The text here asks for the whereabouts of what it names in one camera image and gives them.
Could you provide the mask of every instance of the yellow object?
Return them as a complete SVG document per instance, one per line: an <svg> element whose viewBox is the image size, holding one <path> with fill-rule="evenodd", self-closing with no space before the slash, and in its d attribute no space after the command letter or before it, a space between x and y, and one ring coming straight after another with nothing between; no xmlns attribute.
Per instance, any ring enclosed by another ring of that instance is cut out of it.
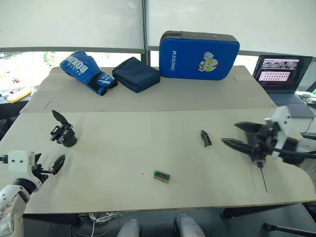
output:
<svg viewBox="0 0 316 237"><path fill-rule="evenodd" d="M10 103L14 103L17 102L18 100L24 98L25 96L29 95L32 92L32 89L29 87L25 87L17 92L15 92L12 95L9 95L7 97L7 101L9 101Z"/></svg>

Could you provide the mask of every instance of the laptop screen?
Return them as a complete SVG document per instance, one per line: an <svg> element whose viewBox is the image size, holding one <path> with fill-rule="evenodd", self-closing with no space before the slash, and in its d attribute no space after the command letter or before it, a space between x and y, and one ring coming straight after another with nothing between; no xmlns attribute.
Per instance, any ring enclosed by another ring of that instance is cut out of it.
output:
<svg viewBox="0 0 316 237"><path fill-rule="evenodd" d="M295 91L312 57L260 55L253 77L265 90Z"/></svg>

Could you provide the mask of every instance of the white roller blind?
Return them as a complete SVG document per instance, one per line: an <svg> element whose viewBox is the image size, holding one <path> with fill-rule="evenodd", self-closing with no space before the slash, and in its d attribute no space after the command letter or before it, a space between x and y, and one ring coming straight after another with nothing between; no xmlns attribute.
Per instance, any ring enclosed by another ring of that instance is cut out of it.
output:
<svg viewBox="0 0 316 237"><path fill-rule="evenodd" d="M244 51L316 56L316 0L148 0L148 49L167 30L229 34Z"/></svg>
<svg viewBox="0 0 316 237"><path fill-rule="evenodd" d="M0 50L87 47L143 52L140 0L0 0Z"/></svg>

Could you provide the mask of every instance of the blue boxing glove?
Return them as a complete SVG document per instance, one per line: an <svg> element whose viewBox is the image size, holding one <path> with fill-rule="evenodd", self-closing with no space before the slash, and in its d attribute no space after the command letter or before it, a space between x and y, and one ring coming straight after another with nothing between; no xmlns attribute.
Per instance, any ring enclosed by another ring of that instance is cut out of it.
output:
<svg viewBox="0 0 316 237"><path fill-rule="evenodd" d="M118 84L116 79L101 71L94 59L83 51L71 54L60 63L60 67L99 95L104 95L108 88Z"/></svg>

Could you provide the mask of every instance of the laptop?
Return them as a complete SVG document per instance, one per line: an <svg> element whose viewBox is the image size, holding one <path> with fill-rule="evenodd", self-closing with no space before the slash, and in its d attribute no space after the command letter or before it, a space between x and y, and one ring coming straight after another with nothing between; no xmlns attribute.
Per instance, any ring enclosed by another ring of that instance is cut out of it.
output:
<svg viewBox="0 0 316 237"><path fill-rule="evenodd" d="M305 102L295 94L312 57L260 55L253 77L277 106L286 105L292 117L314 118Z"/></svg>

